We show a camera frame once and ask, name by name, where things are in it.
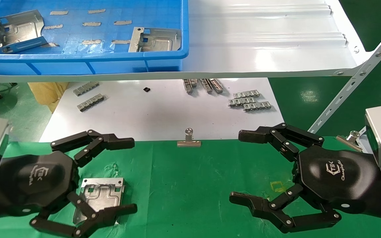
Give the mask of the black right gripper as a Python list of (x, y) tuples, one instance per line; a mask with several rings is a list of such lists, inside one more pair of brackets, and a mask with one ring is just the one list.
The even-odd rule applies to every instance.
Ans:
[[(239, 192), (229, 195), (231, 203), (248, 207), (253, 217), (270, 221), (282, 233), (333, 227), (341, 220), (333, 209), (350, 214), (375, 210), (378, 166), (372, 154), (324, 149), (320, 147), (323, 137), (287, 123), (259, 126), (255, 131), (241, 130), (238, 140), (269, 143), (288, 161), (297, 161), (295, 182), (301, 185), (293, 185), (273, 201)], [(292, 142), (307, 149), (299, 153)], [(300, 196), (321, 212), (296, 217), (285, 214), (284, 208)]]

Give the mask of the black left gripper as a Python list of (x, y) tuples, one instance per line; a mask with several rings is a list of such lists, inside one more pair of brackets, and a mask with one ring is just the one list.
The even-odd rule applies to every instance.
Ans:
[[(0, 166), (0, 191), (5, 198), (0, 208), (5, 216), (39, 214), (30, 226), (39, 232), (64, 238), (89, 238), (96, 230), (112, 226), (118, 217), (137, 212), (136, 204), (93, 210), (75, 193), (78, 188), (78, 167), (84, 167), (104, 150), (131, 149), (133, 138), (115, 134), (83, 131), (51, 142), (52, 151), (63, 153), (82, 148), (74, 161), (63, 153), (24, 155), (7, 158)], [(71, 202), (87, 218), (79, 226), (48, 220)]]

